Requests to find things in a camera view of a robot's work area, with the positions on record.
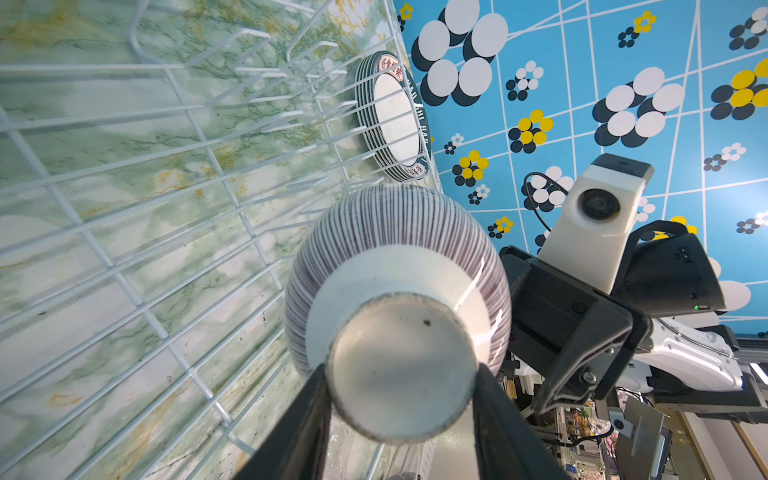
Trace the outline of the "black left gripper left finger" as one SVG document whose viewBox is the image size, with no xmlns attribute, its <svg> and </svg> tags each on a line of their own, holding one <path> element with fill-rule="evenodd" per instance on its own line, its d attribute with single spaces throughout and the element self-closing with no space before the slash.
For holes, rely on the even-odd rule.
<svg viewBox="0 0 768 480">
<path fill-rule="evenodd" d="M 325 366 L 318 366 L 235 480 L 323 476 L 332 418 Z"/>
</svg>

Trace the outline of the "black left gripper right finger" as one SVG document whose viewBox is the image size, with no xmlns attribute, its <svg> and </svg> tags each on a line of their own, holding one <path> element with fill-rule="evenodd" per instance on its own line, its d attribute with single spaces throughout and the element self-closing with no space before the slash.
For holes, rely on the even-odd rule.
<svg viewBox="0 0 768 480">
<path fill-rule="evenodd" d="M 483 363 L 479 365 L 475 379 L 472 411 L 481 479 L 556 480 L 567 477 Z"/>
</svg>

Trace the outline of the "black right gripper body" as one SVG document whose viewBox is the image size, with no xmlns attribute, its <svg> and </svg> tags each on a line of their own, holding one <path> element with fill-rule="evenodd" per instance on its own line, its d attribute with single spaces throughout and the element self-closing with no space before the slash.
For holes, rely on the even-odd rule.
<svg viewBox="0 0 768 480">
<path fill-rule="evenodd" d="M 644 228 L 629 235 L 610 293 L 516 247 L 501 250 L 512 300 L 508 349 L 544 378 L 535 413 L 604 399 L 635 354 L 655 347 L 653 320 L 724 309 L 698 238 L 677 222 L 646 229 L 666 236 L 642 242 Z"/>
</svg>

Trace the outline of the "large plain white plate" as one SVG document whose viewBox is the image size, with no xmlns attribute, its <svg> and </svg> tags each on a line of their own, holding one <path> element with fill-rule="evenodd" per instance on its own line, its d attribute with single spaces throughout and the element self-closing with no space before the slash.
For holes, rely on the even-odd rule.
<svg viewBox="0 0 768 480">
<path fill-rule="evenodd" d="M 397 182 L 426 177 L 432 156 L 429 124 L 400 59 L 389 51 L 365 57 L 357 67 L 354 94 L 365 144 L 383 173 Z"/>
</svg>

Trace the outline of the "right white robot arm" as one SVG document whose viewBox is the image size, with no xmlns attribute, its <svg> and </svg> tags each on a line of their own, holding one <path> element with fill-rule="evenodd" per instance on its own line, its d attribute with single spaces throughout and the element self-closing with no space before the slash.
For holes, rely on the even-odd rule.
<svg viewBox="0 0 768 480">
<path fill-rule="evenodd" d="M 603 400 L 627 386 L 631 363 L 640 362 L 648 366 L 640 381 L 662 406 L 765 421 L 763 389 L 740 365 L 733 332 L 681 323 L 725 307 L 713 267 L 684 225 L 654 221 L 632 232 L 610 293 L 513 246 L 500 258 L 512 299 L 509 349 L 543 377 L 535 413 Z"/>
</svg>

